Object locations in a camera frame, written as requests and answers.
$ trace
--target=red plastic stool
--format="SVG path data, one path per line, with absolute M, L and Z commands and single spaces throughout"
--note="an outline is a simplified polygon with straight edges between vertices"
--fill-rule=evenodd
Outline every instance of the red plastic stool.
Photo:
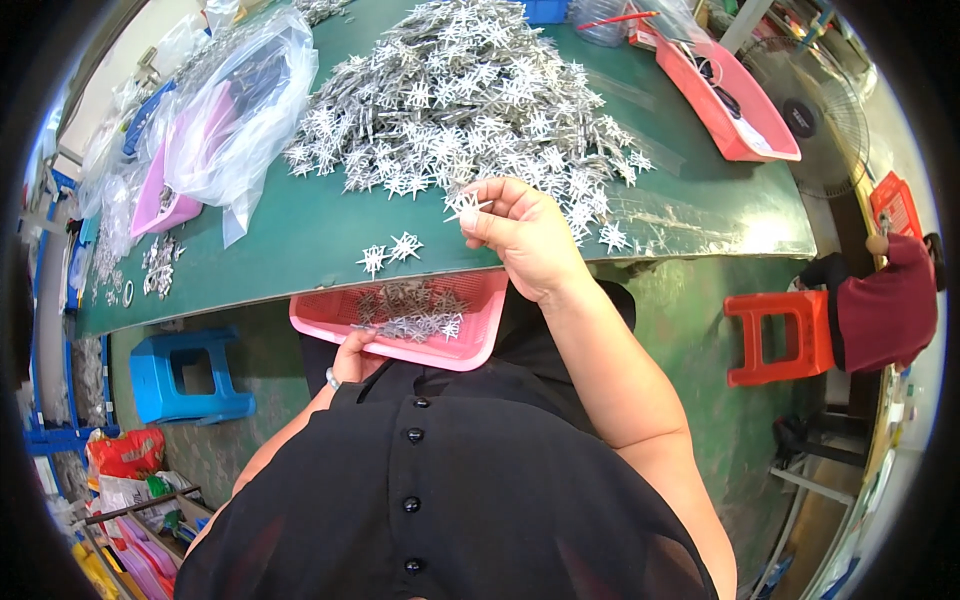
M 822 373 L 834 365 L 827 292 L 745 294 L 723 300 L 723 313 L 743 320 L 743 368 L 727 371 L 727 385 L 760 385 Z M 760 319 L 783 315 L 786 356 L 763 362 Z

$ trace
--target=plastic stool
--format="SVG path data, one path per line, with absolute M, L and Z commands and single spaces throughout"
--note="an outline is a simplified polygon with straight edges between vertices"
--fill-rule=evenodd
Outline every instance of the plastic stool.
M 827 292 L 745 294 L 723 300 L 723 313 L 743 320 L 743 368 L 727 371 L 727 385 L 759 385 L 822 373 L 834 365 Z M 763 362 L 760 319 L 783 315 L 786 356 Z
M 130 376 L 136 412 L 144 423 L 192 421 L 210 425 L 249 417 L 256 410 L 253 394 L 233 389 L 226 345 L 239 340 L 236 327 L 171 333 L 146 338 L 130 353 Z M 187 394 L 183 367 L 196 365 L 204 351 L 210 357 L 213 394 Z

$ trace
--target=red pen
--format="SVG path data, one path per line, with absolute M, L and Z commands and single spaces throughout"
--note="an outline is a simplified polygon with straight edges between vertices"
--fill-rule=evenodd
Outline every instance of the red pen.
M 616 23 L 617 21 L 629 21 L 631 19 L 645 19 L 650 16 L 657 16 L 658 14 L 660 14 L 660 11 L 634 12 L 633 14 L 622 14 L 620 16 L 615 16 L 609 19 L 593 21 L 592 23 L 584 23 L 583 25 L 577 26 L 577 29 L 587 29 L 589 27 L 596 27 L 597 25 L 605 25 L 607 23 Z

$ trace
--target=hand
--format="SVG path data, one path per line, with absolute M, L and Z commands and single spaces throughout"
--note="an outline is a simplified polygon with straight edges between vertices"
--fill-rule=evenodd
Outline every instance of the hand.
M 475 181 L 463 191 L 473 190 L 481 203 L 493 204 L 460 216 L 467 246 L 495 250 L 524 298 L 542 302 L 592 281 L 553 198 L 511 178 Z
M 376 331 L 372 329 L 356 329 L 350 332 L 337 350 L 337 357 L 333 359 L 333 377 L 337 381 L 360 383 L 387 362 L 385 356 L 363 351 L 363 347 L 372 342 L 374 337 Z
M 886 256 L 890 250 L 890 240 L 876 233 L 867 238 L 867 252 L 873 256 Z

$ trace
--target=green floor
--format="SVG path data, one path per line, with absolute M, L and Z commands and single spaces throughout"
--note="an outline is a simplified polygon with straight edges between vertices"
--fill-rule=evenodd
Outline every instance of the green floor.
M 770 423 L 808 403 L 815 388 L 809 380 L 728 388 L 727 369 L 742 365 L 742 337 L 721 306 L 729 295 L 782 291 L 801 264 L 780 258 L 672 260 L 629 280 L 611 265 L 598 269 L 598 276 L 623 283 L 636 298 L 636 337 L 684 403 L 697 465 L 731 537 L 741 581 L 762 569 L 791 499 L 766 473 L 774 453 Z M 225 324 L 240 330 L 242 344 L 228 349 L 230 372 L 238 390 L 254 393 L 256 414 L 204 428 L 163 427 L 169 467 L 202 485 L 215 506 L 229 498 L 256 449 L 309 401 L 286 301 L 194 317 L 186 327 Z M 130 350 L 157 332 L 138 327 L 111 336 L 113 397 L 125 430 L 142 426 L 132 403 Z

